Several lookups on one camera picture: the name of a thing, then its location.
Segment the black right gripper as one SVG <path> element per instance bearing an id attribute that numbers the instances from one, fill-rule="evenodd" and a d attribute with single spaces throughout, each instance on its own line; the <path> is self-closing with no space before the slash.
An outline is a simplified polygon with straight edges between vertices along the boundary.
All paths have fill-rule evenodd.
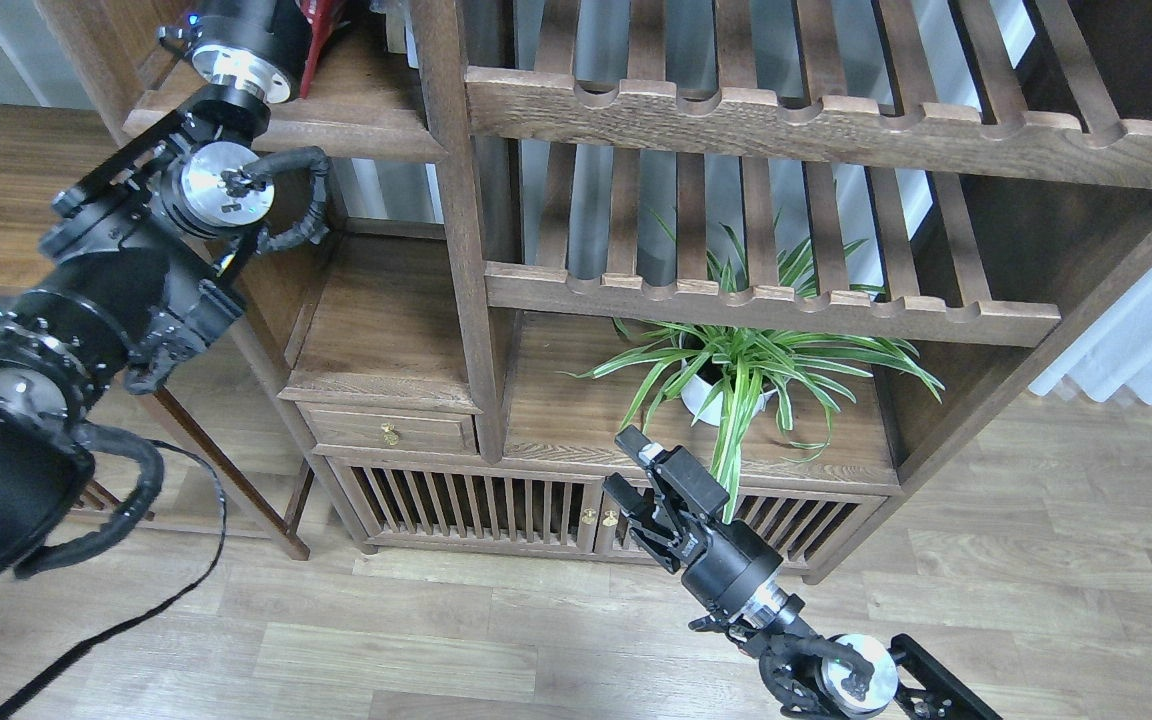
<path id="1" fill-rule="evenodd" d="M 617 447 L 662 491 L 682 505 L 657 505 L 657 492 L 634 488 L 621 473 L 604 479 L 604 492 L 626 515 L 634 538 L 664 570 L 681 574 L 687 592 L 717 621 L 773 621 L 787 594 L 776 585 L 781 564 L 768 543 L 748 525 L 722 523 L 726 488 L 684 446 L 666 450 L 641 432 L 622 429 Z"/>

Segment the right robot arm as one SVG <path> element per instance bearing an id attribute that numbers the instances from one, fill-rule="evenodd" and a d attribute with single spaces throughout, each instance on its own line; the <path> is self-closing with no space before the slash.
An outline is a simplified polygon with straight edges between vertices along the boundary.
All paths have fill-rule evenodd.
<path id="1" fill-rule="evenodd" d="M 993 719 L 996 711 L 905 634 L 827 637 L 801 615 L 804 602 L 776 583 L 782 559 L 742 521 L 723 521 L 728 493 L 685 447 L 664 448 L 641 429 L 617 446 L 652 483 L 641 495 L 621 473 L 605 492 L 628 529 L 704 607 L 695 632 L 719 632 L 758 662 L 761 682 L 791 719 L 873 719 L 897 705 L 910 719 Z"/>

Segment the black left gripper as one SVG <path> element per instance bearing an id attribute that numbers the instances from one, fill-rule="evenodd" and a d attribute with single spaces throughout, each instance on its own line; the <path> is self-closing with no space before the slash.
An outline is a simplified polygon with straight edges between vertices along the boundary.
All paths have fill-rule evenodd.
<path id="1" fill-rule="evenodd" d="M 210 85 L 282 104 L 300 94 L 312 29 L 296 1 L 200 1 L 157 41 Z"/>

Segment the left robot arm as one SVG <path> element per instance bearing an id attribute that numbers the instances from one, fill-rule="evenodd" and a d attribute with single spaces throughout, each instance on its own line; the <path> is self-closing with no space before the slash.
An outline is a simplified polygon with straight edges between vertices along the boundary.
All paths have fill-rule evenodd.
<path id="1" fill-rule="evenodd" d="M 159 495 L 160 452 L 88 420 L 109 382 L 154 392 L 244 313 L 248 260 L 326 233 L 325 152 L 251 149 L 305 71 L 300 5 L 205 1 L 160 36 L 204 88 L 52 200 L 55 268 L 0 314 L 0 573 L 20 579 L 100 555 Z"/>

